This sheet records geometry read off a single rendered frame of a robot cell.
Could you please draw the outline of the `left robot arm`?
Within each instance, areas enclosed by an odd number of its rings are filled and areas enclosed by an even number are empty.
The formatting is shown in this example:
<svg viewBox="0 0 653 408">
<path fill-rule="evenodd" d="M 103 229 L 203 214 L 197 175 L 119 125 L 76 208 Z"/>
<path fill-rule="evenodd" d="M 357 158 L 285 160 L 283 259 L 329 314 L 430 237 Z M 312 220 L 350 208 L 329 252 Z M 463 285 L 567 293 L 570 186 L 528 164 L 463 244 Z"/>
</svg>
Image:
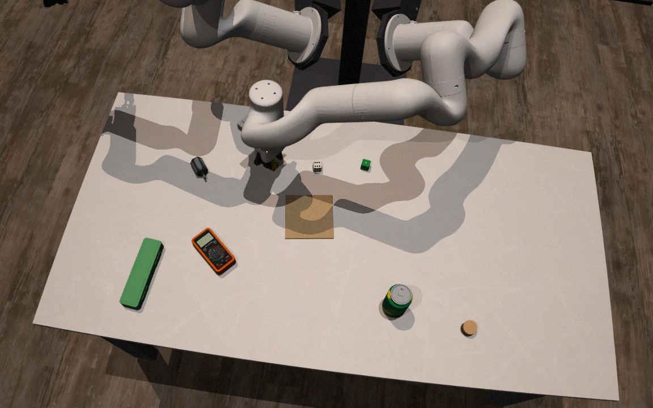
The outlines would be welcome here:
<svg viewBox="0 0 653 408">
<path fill-rule="evenodd" d="M 397 121 L 416 114 L 438 126 L 455 126 L 467 111 L 465 78 L 487 73 L 506 80 L 524 71 L 523 9 L 514 0 L 488 3 L 474 29 L 464 20 L 417 23 L 394 15 L 384 32 L 384 50 L 397 71 L 421 60 L 424 82 L 399 78 L 321 86 L 283 116 L 282 87 L 257 81 L 249 90 L 249 113 L 238 123 L 241 139 L 252 148 L 275 149 L 299 142 L 324 123 Z"/>
</svg>

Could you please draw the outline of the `green soda can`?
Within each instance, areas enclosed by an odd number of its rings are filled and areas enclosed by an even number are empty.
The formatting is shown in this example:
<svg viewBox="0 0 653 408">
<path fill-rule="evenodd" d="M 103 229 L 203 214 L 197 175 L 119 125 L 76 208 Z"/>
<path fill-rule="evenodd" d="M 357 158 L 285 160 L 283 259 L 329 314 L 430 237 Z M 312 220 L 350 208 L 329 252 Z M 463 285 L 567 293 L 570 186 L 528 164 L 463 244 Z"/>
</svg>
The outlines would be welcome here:
<svg viewBox="0 0 653 408">
<path fill-rule="evenodd" d="M 413 300 L 413 294 L 408 286 L 395 285 L 392 285 L 383 300 L 383 312 L 391 318 L 401 317 Z"/>
</svg>

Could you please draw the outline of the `brown cylinder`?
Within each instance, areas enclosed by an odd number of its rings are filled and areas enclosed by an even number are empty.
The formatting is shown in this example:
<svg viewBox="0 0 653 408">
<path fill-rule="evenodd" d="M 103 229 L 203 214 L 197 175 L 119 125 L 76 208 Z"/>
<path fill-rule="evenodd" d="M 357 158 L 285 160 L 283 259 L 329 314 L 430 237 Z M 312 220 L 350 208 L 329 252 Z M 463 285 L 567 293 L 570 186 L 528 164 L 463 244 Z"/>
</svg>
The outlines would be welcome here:
<svg viewBox="0 0 653 408">
<path fill-rule="evenodd" d="M 462 324 L 461 331 L 463 335 L 471 336 L 477 331 L 477 324 L 472 320 L 468 320 Z"/>
</svg>

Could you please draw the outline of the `orange multimeter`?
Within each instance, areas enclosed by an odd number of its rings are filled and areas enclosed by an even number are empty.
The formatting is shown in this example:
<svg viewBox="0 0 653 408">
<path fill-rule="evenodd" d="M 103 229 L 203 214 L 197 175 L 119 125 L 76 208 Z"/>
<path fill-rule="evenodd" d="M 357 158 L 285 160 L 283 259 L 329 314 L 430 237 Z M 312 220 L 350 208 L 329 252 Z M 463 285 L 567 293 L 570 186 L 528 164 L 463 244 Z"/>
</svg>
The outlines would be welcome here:
<svg viewBox="0 0 653 408">
<path fill-rule="evenodd" d="M 193 237 L 192 243 L 218 275 L 223 274 L 236 264 L 232 253 L 209 228 Z"/>
</svg>

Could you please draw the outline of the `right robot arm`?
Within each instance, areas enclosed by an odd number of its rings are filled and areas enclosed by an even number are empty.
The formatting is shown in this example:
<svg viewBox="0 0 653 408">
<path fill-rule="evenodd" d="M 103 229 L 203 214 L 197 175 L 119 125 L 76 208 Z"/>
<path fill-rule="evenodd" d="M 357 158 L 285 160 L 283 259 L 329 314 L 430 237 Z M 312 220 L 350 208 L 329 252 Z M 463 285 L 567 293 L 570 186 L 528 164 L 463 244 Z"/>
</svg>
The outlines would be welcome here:
<svg viewBox="0 0 653 408">
<path fill-rule="evenodd" d="M 160 2 L 182 8 L 181 38 L 194 48 L 208 48 L 238 37 L 287 49 L 293 62 L 304 63 L 319 43 L 321 19 L 315 8 L 292 12 L 254 0 L 240 0 L 223 20 L 224 0 Z"/>
</svg>

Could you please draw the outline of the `green pencil case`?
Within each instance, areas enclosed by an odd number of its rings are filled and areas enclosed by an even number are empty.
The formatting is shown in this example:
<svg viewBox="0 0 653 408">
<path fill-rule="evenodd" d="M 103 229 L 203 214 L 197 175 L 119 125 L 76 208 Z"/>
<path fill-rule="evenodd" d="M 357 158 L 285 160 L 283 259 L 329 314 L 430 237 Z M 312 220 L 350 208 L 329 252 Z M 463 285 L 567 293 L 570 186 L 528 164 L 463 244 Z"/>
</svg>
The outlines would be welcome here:
<svg viewBox="0 0 653 408">
<path fill-rule="evenodd" d="M 159 240 L 143 239 L 142 247 L 138 251 L 137 259 L 135 259 L 124 292 L 120 297 L 120 304 L 124 307 L 136 310 L 142 308 L 163 248 L 164 246 Z"/>
</svg>

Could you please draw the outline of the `tan flat mat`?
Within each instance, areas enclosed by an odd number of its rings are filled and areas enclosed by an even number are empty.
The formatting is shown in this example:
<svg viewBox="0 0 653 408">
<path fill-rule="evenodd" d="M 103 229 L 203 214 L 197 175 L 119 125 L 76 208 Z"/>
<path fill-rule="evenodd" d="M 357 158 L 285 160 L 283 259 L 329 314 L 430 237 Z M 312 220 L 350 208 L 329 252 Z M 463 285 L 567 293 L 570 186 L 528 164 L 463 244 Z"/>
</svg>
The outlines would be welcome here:
<svg viewBox="0 0 653 408">
<path fill-rule="evenodd" d="M 286 195 L 286 239 L 333 239 L 332 195 Z"/>
</svg>

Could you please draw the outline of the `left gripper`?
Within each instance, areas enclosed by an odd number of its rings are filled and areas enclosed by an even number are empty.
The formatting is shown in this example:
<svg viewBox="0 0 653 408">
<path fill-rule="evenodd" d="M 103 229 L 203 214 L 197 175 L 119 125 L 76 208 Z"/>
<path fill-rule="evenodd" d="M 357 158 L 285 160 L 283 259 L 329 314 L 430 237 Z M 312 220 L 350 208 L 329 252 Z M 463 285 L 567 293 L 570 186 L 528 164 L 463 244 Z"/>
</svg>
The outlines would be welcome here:
<svg viewBox="0 0 653 408">
<path fill-rule="evenodd" d="M 263 164 L 265 168 L 272 169 L 272 161 L 275 157 L 279 160 L 282 160 L 282 151 L 285 147 L 275 148 L 275 149 L 255 149 L 256 160 L 254 160 L 255 165 Z"/>
</svg>

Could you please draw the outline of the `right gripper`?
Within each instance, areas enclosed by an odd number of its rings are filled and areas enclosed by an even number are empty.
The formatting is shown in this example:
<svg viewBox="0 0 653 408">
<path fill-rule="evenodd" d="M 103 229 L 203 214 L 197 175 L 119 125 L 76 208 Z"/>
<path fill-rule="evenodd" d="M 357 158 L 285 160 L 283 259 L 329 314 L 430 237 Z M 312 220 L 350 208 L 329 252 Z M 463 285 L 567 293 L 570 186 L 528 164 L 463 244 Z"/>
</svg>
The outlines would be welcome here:
<svg viewBox="0 0 653 408">
<path fill-rule="evenodd" d="M 52 7 L 55 5 L 55 3 L 59 3 L 59 5 L 62 5 L 63 3 L 68 3 L 67 0 L 43 0 L 44 2 L 44 7 Z"/>
</svg>

